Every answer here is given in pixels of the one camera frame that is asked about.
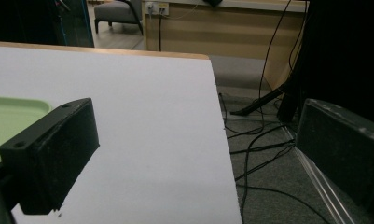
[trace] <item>floor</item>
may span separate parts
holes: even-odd
[[[102,22],[99,33],[95,34],[93,8],[94,5],[89,5],[96,48],[144,50],[143,36],[137,25],[114,23],[109,27]],[[295,137],[298,117],[286,128],[278,128],[284,125],[276,117],[281,99],[273,99],[263,105],[262,111],[254,111],[245,117],[230,115],[229,112],[240,110],[271,91],[261,78],[264,62],[209,57],[227,129],[233,173],[236,178],[240,176],[236,184],[243,223],[374,223],[372,216],[336,188],[352,218],[334,219],[333,211],[328,209],[331,205],[323,201],[301,164],[297,150],[292,148],[293,143],[288,142]],[[284,144],[270,147],[277,143]],[[240,151],[252,145],[268,149],[249,153],[247,160],[246,153]],[[242,176],[245,164],[254,167],[247,178]]]

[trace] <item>chair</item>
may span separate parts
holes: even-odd
[[[143,34],[141,0],[115,0],[103,3],[94,8],[94,28],[99,32],[99,22],[107,21],[109,26],[113,22],[137,24]]]

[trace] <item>white tabletop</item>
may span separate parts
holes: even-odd
[[[62,209],[18,224],[241,223],[209,60],[0,47],[0,96],[90,97],[99,133]]]

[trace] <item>green tray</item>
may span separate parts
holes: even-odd
[[[51,109],[47,102],[40,100],[0,97],[0,146]]]

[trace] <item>power outlet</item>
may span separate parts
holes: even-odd
[[[162,15],[169,16],[169,3],[145,2],[145,13],[150,15],[159,15],[162,9]]]

